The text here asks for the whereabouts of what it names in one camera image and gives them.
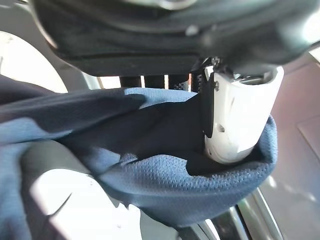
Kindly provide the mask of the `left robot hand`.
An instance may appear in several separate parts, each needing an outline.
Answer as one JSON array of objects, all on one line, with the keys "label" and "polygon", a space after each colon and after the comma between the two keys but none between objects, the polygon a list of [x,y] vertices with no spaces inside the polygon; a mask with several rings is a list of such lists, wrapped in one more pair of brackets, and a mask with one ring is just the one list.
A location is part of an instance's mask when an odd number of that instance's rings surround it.
[{"label": "left robot hand", "polygon": [[192,74],[205,153],[242,161],[260,138],[283,66],[320,42],[317,0],[32,0],[54,53],[91,76]]}]

